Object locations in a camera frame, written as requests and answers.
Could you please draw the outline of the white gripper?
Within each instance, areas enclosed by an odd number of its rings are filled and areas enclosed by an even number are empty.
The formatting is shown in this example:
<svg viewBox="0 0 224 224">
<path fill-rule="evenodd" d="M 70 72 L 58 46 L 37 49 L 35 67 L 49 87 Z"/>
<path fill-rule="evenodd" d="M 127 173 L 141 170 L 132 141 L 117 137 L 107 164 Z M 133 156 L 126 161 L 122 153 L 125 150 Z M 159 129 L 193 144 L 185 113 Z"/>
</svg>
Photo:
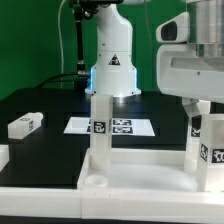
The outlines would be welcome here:
<svg viewBox="0 0 224 224">
<path fill-rule="evenodd" d="M 189 117 L 200 114 L 197 99 L 224 102 L 224 58 L 198 57 L 194 45 L 162 45 L 156 75 L 162 93 L 183 97 Z"/>
</svg>

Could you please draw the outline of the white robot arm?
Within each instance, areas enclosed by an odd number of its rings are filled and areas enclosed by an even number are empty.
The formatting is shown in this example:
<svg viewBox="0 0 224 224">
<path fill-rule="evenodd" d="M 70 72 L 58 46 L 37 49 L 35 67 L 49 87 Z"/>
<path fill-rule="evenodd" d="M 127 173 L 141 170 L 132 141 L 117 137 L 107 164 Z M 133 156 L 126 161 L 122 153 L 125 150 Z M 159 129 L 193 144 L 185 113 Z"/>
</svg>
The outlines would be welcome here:
<svg viewBox="0 0 224 224">
<path fill-rule="evenodd" d="M 182 0 L 186 11 L 156 29 L 162 44 L 156 56 L 157 85 L 185 104 L 205 100 L 224 104 L 224 0 Z M 88 94 L 125 99 L 141 93 L 132 64 L 132 25 L 116 4 L 96 3 L 97 61 L 91 68 Z"/>
</svg>

